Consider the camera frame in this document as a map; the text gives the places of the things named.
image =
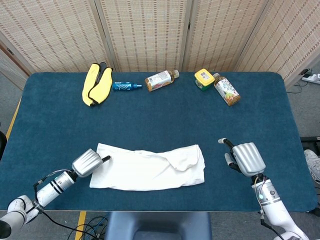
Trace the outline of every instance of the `power strip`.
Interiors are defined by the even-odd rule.
[[[313,74],[309,77],[302,77],[301,80],[314,84],[320,84],[320,74]]]

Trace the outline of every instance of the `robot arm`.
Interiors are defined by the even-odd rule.
[[[34,200],[22,195],[11,201],[7,214],[0,218],[0,239],[7,239],[11,234],[22,228],[24,224],[31,222],[44,211],[44,208],[50,202],[73,185],[77,177],[87,177],[110,158],[110,156],[101,158],[95,151],[88,149],[73,161],[72,170],[64,171],[42,189],[35,191]],[[38,181],[34,187],[41,184],[48,176]]]
[[[309,240],[291,218],[271,180],[263,174],[266,165],[256,145],[250,142],[235,146],[226,138],[219,139],[218,143],[226,144],[230,148],[230,154],[224,155],[229,167],[246,177],[251,177],[251,187],[261,206],[261,225],[278,235],[270,225],[265,223],[264,215],[266,215],[272,225],[282,227],[286,231],[274,240]]]

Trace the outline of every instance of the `blue bottle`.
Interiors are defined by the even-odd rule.
[[[134,89],[142,88],[141,84],[132,83],[129,81],[126,82],[114,82],[112,84],[113,91],[130,91]]]

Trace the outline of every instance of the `yellow box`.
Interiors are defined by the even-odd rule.
[[[195,74],[195,84],[200,88],[201,91],[205,91],[210,87],[210,84],[212,84],[215,81],[214,76],[211,75],[210,72],[208,72],[206,69],[201,69],[197,71]]]

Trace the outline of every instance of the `yellow glove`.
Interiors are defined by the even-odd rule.
[[[93,63],[86,75],[82,100],[88,106],[102,103],[109,95],[112,86],[112,68],[102,70],[101,66]]]

